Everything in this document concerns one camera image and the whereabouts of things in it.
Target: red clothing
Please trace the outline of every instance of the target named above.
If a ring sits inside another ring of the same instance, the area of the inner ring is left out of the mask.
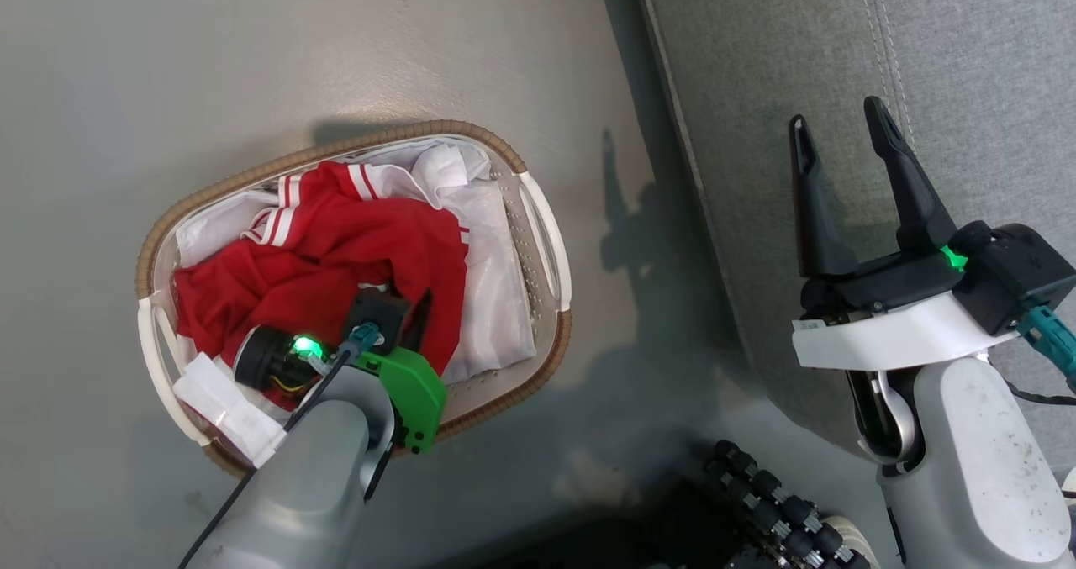
[[[359,284],[392,282],[412,305],[429,290],[421,352],[443,372],[459,342],[467,271],[456,217],[411,198],[364,201],[342,163],[281,179],[281,209],[260,217],[275,225],[261,236],[269,244],[238,240],[175,271],[178,332],[229,366],[255,325],[339,345]]]

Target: green led indicator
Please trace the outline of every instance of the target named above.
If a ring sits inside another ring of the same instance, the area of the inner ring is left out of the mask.
[[[964,264],[967,264],[967,259],[964,256],[957,254],[949,250],[949,246],[942,246],[942,252],[949,258],[949,266],[953,267],[954,271],[964,271]]]
[[[308,356],[312,354],[312,352],[315,352],[318,357],[323,356],[322,345],[305,336],[300,336],[295,339],[295,342],[292,343],[292,347],[295,347],[296,353],[300,356]]]

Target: teal cable connector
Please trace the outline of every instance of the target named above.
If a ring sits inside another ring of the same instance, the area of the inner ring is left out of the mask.
[[[1048,305],[1037,305],[1029,311],[1016,331],[1031,347],[1057,366],[1068,381],[1070,388],[1076,390],[1076,336]]]

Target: gray fabric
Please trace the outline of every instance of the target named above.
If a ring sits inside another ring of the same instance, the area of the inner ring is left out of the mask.
[[[740,336],[770,397],[854,450],[840,374],[796,365],[802,281],[787,125],[807,117],[860,259],[895,250],[895,210],[862,101],[880,95],[958,225],[1023,222],[1076,259],[1074,0],[647,0]],[[1076,323],[1076,300],[1061,309]],[[994,353],[1019,386],[1063,393],[1023,343]],[[1056,467],[1076,412],[1023,406]]]

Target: laundry basket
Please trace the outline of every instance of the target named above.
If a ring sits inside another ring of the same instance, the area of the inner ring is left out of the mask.
[[[199,210],[230,195],[264,186],[284,174],[316,167],[324,159],[354,159],[364,153],[416,140],[465,141],[486,152],[491,175],[500,187],[521,274],[530,305],[536,354],[500,370],[477,374],[449,386],[438,440],[443,441],[535,394],[556,371],[571,332],[571,276],[561,231],[538,183],[523,159],[487,129],[466,122],[424,122],[354,140],[307,148],[251,168],[178,202],[154,225],[138,259],[138,329],[146,369],[168,414],[192,441],[230,474],[251,470],[246,458],[216,428],[180,403],[172,383],[183,373],[175,332],[176,313],[172,273],[179,267],[176,229]]]

